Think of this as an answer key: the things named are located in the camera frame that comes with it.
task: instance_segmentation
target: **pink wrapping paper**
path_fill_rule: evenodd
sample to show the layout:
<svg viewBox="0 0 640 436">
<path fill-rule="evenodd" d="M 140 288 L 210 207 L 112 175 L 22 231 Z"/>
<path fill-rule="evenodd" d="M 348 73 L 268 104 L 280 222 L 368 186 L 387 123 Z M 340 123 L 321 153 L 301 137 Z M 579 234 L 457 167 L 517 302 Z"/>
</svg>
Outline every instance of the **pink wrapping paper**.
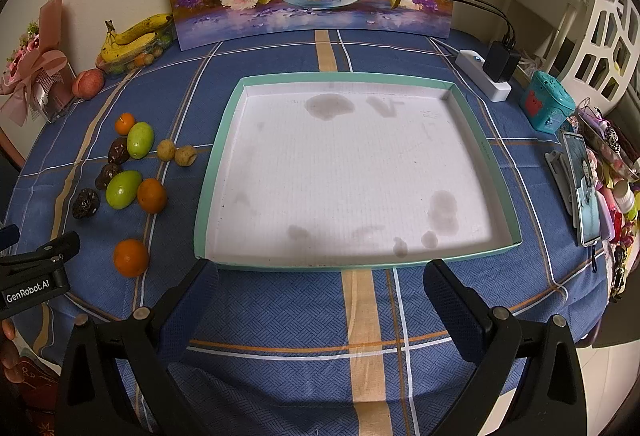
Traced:
<svg viewBox="0 0 640 436">
<path fill-rule="evenodd" d="M 38 73 L 43 70 L 52 76 L 61 71 L 68 62 L 66 55 L 58 50 L 62 27 L 62 0 L 49 0 L 40 8 L 38 25 L 38 47 L 27 51 L 20 58 L 13 77 L 7 70 L 0 82 L 0 93 L 11 95 L 0 108 L 0 112 L 19 126 L 22 126 L 27 118 L 31 85 Z"/>
</svg>

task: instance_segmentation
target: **teal box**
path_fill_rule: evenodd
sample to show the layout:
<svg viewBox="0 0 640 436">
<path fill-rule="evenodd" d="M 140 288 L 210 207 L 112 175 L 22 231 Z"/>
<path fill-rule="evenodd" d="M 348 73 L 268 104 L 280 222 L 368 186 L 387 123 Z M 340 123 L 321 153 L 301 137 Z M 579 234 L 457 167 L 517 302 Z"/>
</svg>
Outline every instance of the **teal box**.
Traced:
<svg viewBox="0 0 640 436">
<path fill-rule="evenodd" d="M 520 107 L 535 130 L 553 134 L 575 111 L 575 102 L 558 79 L 536 71 L 520 99 Z"/>
</svg>

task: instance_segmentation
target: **pink ribbon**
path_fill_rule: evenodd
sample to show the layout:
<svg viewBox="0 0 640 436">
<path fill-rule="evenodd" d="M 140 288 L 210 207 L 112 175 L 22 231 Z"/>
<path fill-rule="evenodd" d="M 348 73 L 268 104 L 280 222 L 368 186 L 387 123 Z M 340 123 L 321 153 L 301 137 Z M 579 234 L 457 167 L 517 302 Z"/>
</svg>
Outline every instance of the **pink ribbon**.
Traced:
<svg viewBox="0 0 640 436">
<path fill-rule="evenodd" d="M 59 50 L 40 54 L 40 49 L 36 48 L 25 53 L 18 63 L 15 76 L 10 77 L 6 72 L 2 77 L 0 93 L 11 96 L 0 107 L 0 112 L 7 115 L 18 126 L 23 126 L 31 101 L 31 85 L 39 71 L 44 70 L 47 75 L 52 76 L 61 71 L 66 63 L 66 55 Z"/>
</svg>

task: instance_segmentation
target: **banana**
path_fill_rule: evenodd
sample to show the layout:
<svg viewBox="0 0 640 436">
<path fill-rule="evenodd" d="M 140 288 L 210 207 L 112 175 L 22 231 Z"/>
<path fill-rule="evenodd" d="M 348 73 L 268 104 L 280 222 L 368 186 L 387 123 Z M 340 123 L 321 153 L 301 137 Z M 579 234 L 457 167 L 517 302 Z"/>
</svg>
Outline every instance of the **banana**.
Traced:
<svg viewBox="0 0 640 436">
<path fill-rule="evenodd" d="M 115 43 L 119 44 L 120 46 L 126 46 L 139 37 L 142 37 L 143 35 L 150 32 L 155 32 L 163 26 L 170 24 L 172 20 L 173 17 L 170 13 L 158 13 L 156 15 L 152 15 L 151 17 L 147 17 L 145 20 L 140 21 L 135 26 L 129 28 L 127 31 L 115 34 Z"/>
<path fill-rule="evenodd" d="M 107 21 L 106 25 L 107 37 L 104 39 L 100 56 L 107 63 L 113 61 L 129 62 L 133 60 L 136 55 L 142 53 L 160 35 L 158 32 L 146 33 L 127 45 L 122 46 L 115 41 L 116 32 L 111 21 Z"/>
</svg>

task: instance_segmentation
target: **table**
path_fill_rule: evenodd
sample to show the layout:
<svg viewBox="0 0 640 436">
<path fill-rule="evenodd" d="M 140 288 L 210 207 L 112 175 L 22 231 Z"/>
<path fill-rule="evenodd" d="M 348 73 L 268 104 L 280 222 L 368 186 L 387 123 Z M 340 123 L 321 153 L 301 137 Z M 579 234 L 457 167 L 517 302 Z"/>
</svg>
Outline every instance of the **table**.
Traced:
<svg viewBox="0 0 640 436">
<path fill-rule="evenodd" d="M 486 47 L 453 31 L 449 44 L 481 54 Z M 242 38 L 181 52 L 173 46 L 131 78 L 110 82 L 47 126 L 18 179 L 7 222 L 21 227 L 27 251 L 52 235 L 78 231 L 82 248 L 67 265 L 72 292 L 15 321 L 37 354 L 61 363 L 74 317 L 125 318 L 152 306 L 193 264 L 193 225 L 209 150 L 238 79 L 275 72 L 353 70 L 455 82 L 497 157 L 520 222 L 523 243 L 500 256 L 450 267 L 489 306 L 518 317 L 567 318 L 575 339 L 607 303 L 604 260 L 593 273 L 577 246 L 544 153 L 554 136 L 532 129 L 514 85 L 492 103 L 454 66 L 454 57 L 419 35 L 381 31 L 299 31 Z M 155 153 L 125 168 L 164 181 L 169 204 L 148 217 L 137 205 L 103 203 L 90 220 L 70 215 L 73 196 L 94 179 L 123 112 L 153 125 L 157 142 L 196 146 L 190 168 Z M 121 277 L 111 262 L 124 238 L 150 247 L 148 272 Z M 505 390 L 523 366 L 518 361 Z M 321 273 L 220 270 L 216 299 L 184 356 L 170 364 L 204 422 L 217 434 L 428 434 L 472 372 L 447 337 L 422 289 L 422 268 Z M 136 411 L 153 424 L 128 366 L 121 372 Z"/>
</svg>

